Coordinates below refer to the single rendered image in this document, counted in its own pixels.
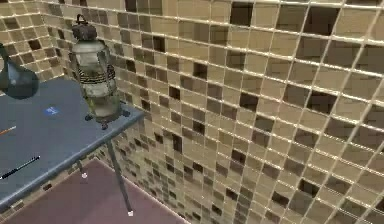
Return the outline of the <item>black pen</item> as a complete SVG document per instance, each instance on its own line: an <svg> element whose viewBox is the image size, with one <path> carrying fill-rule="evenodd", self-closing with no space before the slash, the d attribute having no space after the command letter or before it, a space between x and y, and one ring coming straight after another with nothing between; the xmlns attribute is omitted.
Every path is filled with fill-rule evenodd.
<svg viewBox="0 0 384 224"><path fill-rule="evenodd" d="M23 168L27 167L28 165L32 164L33 162L39 160L41 156L34 156L31 159L21 163L21 164L12 164L12 160L10 159L2 159L0 160L0 168L6 168L7 170L0 175L0 180L6 179L9 176L15 174L16 172L22 170Z"/></svg>

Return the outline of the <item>dark grey desk lamp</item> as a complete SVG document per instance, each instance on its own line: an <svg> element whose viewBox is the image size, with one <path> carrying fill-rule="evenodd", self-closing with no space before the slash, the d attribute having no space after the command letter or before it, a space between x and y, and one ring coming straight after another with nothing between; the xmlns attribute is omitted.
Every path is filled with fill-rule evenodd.
<svg viewBox="0 0 384 224"><path fill-rule="evenodd" d="M4 62L0 71L0 90L17 100L33 97L39 88L36 73L13 62L2 43L0 43L0 57Z"/></svg>

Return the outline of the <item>blue-grey metal table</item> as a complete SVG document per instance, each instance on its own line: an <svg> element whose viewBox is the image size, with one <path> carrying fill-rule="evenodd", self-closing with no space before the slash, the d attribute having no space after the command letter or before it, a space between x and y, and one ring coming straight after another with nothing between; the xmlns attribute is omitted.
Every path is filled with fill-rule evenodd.
<svg viewBox="0 0 384 224"><path fill-rule="evenodd" d="M47 116L44 110L56 107L60 113ZM80 86L73 80L51 79L40 84L36 95L16 100L0 97L0 160L21 164L34 156L41 158L6 179L0 180L0 214L49 179L68 169L144 117L124 104L128 116L110 122L106 130L94 120L86 121L88 105Z"/></svg>

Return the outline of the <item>old grey oil lantern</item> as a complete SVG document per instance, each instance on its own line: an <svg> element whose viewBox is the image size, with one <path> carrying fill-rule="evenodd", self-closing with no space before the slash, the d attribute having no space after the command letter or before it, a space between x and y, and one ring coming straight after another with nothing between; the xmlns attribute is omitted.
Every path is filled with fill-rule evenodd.
<svg viewBox="0 0 384 224"><path fill-rule="evenodd" d="M88 105L85 120L94 119L102 130L106 130L110 122L129 115L121 108L110 50L104 41L97 38L96 28L82 14L77 15L72 33L77 42L69 58Z"/></svg>

